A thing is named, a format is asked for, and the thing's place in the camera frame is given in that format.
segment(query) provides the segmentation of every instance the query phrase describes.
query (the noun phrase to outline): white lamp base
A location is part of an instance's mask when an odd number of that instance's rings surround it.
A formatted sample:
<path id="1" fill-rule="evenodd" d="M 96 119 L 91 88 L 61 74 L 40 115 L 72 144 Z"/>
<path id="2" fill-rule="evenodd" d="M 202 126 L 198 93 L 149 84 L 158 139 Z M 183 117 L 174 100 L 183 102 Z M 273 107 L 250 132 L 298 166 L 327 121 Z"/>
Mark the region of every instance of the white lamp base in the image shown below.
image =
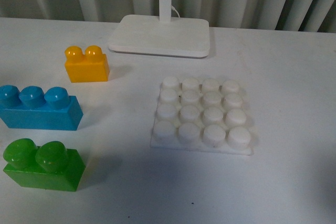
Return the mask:
<path id="1" fill-rule="evenodd" d="M 202 58 L 209 54 L 209 23 L 203 19 L 128 15 L 108 43 L 109 49 L 133 54 Z"/>

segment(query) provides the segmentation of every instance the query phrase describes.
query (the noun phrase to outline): yellow block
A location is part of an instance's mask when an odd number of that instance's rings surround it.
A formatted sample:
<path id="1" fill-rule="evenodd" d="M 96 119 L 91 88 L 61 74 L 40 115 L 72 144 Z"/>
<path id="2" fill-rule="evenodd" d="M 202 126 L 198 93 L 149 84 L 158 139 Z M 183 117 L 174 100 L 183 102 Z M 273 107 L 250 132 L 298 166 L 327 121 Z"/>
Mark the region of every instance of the yellow block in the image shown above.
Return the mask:
<path id="1" fill-rule="evenodd" d="M 98 46 L 89 46 L 83 55 L 81 48 L 68 47 L 65 50 L 65 68 L 71 82 L 94 82 L 109 80 L 109 63 Z"/>

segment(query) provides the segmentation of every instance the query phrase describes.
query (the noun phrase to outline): white toy block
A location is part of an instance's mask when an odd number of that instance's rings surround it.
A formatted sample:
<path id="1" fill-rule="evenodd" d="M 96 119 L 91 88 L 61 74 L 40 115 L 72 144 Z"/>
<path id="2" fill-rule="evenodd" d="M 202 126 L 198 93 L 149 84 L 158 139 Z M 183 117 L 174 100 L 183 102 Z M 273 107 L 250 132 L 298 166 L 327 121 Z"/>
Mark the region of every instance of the white toy block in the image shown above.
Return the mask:
<path id="1" fill-rule="evenodd" d="M 252 155 L 247 97 L 237 81 L 163 80 L 151 147 Z"/>

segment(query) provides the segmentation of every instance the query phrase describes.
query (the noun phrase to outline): green block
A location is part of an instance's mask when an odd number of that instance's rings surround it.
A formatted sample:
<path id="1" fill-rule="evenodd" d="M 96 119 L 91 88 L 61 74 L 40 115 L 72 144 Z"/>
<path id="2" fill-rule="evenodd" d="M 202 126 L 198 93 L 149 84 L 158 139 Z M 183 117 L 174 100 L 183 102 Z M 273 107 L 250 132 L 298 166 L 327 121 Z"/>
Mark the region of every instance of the green block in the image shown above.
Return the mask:
<path id="1" fill-rule="evenodd" d="M 23 187 L 76 191 L 85 164 L 77 150 L 61 142 L 36 146 L 28 138 L 12 142 L 4 151 L 4 172 Z"/>

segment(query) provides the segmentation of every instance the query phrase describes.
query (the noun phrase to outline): toy block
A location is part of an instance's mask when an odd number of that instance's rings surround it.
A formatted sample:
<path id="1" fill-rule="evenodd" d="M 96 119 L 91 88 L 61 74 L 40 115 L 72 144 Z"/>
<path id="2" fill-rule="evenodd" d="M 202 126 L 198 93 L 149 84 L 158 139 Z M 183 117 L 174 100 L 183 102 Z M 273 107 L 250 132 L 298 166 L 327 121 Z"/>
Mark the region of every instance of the toy block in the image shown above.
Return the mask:
<path id="1" fill-rule="evenodd" d="M 28 138 L 10 143 L 4 151 L 4 172 L 22 187 L 76 191 L 85 170 L 77 150 L 53 141 L 36 146 Z"/>
<path id="2" fill-rule="evenodd" d="M 161 85 L 151 147 L 252 155 L 254 131 L 246 94 L 237 81 L 221 85 L 213 78 L 179 81 L 166 77 Z"/>
<path id="3" fill-rule="evenodd" d="M 0 118 L 9 128 L 75 131 L 83 117 L 78 100 L 66 89 L 0 87 Z"/>
<path id="4" fill-rule="evenodd" d="M 65 68 L 71 82 L 108 81 L 110 68 L 106 55 L 98 46 L 89 46 L 83 55 L 81 48 L 68 47 L 65 50 Z"/>

